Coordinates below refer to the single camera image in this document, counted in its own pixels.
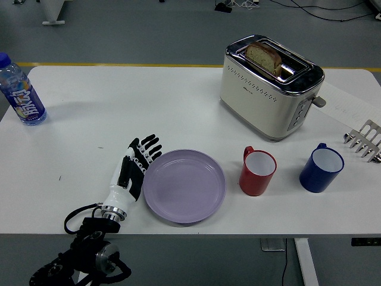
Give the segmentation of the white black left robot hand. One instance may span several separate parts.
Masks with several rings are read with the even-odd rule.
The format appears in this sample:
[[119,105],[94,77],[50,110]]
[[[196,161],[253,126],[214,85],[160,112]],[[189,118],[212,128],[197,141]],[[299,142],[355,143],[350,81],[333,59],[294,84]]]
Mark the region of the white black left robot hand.
[[129,206],[140,197],[148,167],[162,154],[159,138],[152,134],[135,138],[120,159],[110,182],[110,193],[102,204],[103,213],[125,217]]

